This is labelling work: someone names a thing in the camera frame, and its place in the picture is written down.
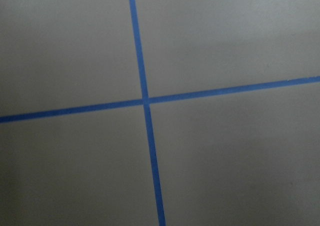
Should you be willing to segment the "blue tape line lengthwise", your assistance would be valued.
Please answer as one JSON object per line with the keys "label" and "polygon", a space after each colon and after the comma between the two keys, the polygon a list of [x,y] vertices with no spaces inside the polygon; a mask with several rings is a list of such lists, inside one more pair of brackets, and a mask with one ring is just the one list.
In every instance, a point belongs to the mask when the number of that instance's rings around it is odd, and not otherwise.
{"label": "blue tape line lengthwise", "polygon": [[147,141],[148,141],[149,158],[150,158],[150,164],[151,164],[157,218],[158,218],[158,224],[160,226],[165,226],[166,218],[165,218],[165,211],[163,206],[163,197],[162,197],[160,173],[159,173],[159,166],[158,166],[156,142],[154,138],[153,121],[152,121],[152,114],[151,114],[151,108],[150,108],[150,98],[149,98],[147,76],[146,76],[146,70],[145,70],[145,64],[144,64],[144,55],[143,55],[142,41],[140,36],[140,27],[139,27],[136,0],[129,0],[129,6],[130,6],[131,23],[132,23],[135,52],[136,52],[136,59],[137,59],[137,66],[138,66],[138,73],[139,73],[141,100],[143,105],[144,120],[145,120],[145,127],[146,127]]}

